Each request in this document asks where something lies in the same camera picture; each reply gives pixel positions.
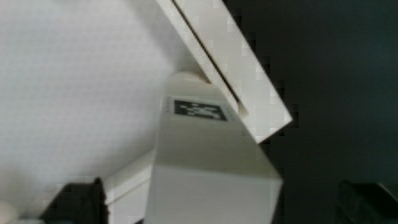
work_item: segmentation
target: white panel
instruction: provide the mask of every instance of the white panel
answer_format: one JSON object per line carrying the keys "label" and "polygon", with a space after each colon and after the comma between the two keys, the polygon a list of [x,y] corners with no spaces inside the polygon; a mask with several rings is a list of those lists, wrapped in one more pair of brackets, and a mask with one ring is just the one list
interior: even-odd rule
{"label": "white panel", "polygon": [[155,0],[0,0],[0,199],[22,212],[153,149],[182,69],[201,70]]}
{"label": "white panel", "polygon": [[292,116],[222,0],[175,0],[206,52],[238,96],[246,122],[262,142]]}
{"label": "white panel", "polygon": [[212,62],[212,58],[208,57],[206,51],[203,49],[203,45],[201,45],[201,42],[198,40],[196,33],[192,32],[192,29],[190,29],[189,23],[185,21],[183,15],[178,11],[178,7],[175,5],[175,2],[173,2],[173,0],[157,0],[157,1],[159,1],[159,4],[160,4],[160,7],[164,9],[167,18],[171,20],[171,23],[175,25],[178,34],[183,38],[183,41],[185,41],[187,47],[190,49],[192,55],[196,57],[198,63],[201,65],[203,72],[206,74],[206,78],[208,78],[212,84],[219,87],[219,89],[222,91],[222,94],[228,98],[228,102],[231,104],[231,107],[233,107],[235,111],[238,111],[237,99],[235,99],[231,90],[228,88],[226,82],[222,80],[222,76],[221,76],[215,64]]}
{"label": "white panel", "polygon": [[[146,224],[267,224],[279,174],[219,89],[180,78],[164,102]],[[176,100],[221,107],[228,121],[176,114],[190,107]],[[192,107],[189,111],[214,111],[206,105]]]}

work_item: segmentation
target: sticker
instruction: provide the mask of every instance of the sticker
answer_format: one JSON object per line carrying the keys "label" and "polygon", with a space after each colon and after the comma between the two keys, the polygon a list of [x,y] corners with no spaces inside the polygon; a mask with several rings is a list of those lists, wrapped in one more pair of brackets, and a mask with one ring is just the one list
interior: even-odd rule
{"label": "sticker", "polygon": [[173,107],[175,114],[178,115],[228,121],[226,113],[219,105],[175,100]]}

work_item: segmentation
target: gray surface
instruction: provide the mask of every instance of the gray surface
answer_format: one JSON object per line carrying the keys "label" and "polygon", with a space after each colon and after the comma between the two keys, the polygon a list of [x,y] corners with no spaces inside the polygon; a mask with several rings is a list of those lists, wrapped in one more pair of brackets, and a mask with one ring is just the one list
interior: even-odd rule
{"label": "gray surface", "polygon": [[398,183],[398,3],[226,2],[299,108],[263,145],[286,181],[279,223],[331,224],[340,180]]}

